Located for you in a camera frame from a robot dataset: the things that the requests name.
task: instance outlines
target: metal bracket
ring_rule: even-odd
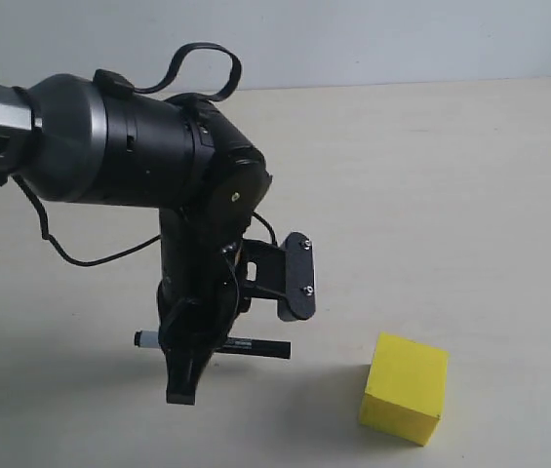
[[[244,298],[277,300],[277,316],[284,322],[314,315],[314,259],[312,243],[305,235],[293,232],[281,247],[245,240],[242,252],[243,261],[256,265],[256,277],[242,282]]]

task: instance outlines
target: yellow block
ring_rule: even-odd
[[[426,445],[442,416],[449,353],[382,333],[374,350],[360,422]]]

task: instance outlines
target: robotic arm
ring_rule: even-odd
[[[214,95],[164,90],[191,51],[228,54],[227,84]],[[33,204],[42,236],[79,266],[94,266],[160,239],[160,328],[135,344],[159,347],[168,372],[167,402],[193,405],[214,352],[290,357],[290,343],[232,338],[232,325],[252,298],[274,299],[281,320],[315,311],[312,245],[291,233],[278,246],[244,239],[271,183],[264,157],[213,102],[228,98],[241,63],[217,44],[194,43],[174,55],[165,78],[136,88],[98,70],[93,81],[55,75],[29,89],[0,86],[0,185],[11,177]],[[52,236],[39,197],[67,203],[159,210],[160,236],[102,260],[69,257]],[[248,278],[250,263],[256,276]]]

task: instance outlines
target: white table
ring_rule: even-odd
[[[157,248],[63,263],[0,189],[0,467],[551,466],[551,79],[239,93],[224,111],[274,183],[260,211],[314,241],[319,310],[256,303],[234,333],[289,362],[217,356],[194,408],[167,406]],[[49,206],[79,257],[152,235],[154,211]],[[256,227],[252,233],[262,236]],[[451,352],[426,448],[357,410],[375,339]]]

